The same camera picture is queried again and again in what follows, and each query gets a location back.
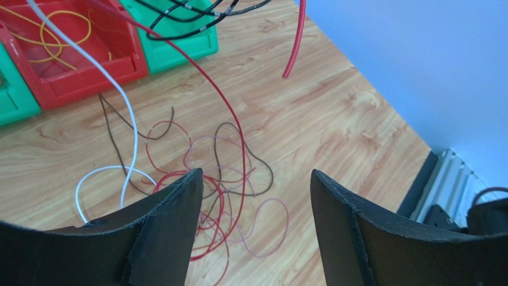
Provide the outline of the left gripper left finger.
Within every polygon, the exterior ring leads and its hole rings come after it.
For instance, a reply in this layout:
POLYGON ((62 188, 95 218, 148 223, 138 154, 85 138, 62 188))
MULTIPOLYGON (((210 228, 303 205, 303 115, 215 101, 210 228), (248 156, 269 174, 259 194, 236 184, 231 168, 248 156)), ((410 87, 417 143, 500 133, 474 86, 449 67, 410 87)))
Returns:
POLYGON ((2 285, 184 285, 203 172, 84 226, 50 231, 1 223, 2 285))

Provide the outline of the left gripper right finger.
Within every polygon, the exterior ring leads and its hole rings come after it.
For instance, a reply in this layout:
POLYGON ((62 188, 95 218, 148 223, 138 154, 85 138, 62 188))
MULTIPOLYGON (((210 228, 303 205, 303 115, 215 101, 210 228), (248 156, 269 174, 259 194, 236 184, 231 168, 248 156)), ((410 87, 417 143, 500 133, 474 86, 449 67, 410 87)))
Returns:
POLYGON ((506 285, 507 235, 474 236, 393 213, 320 170, 310 194, 327 285, 506 285))

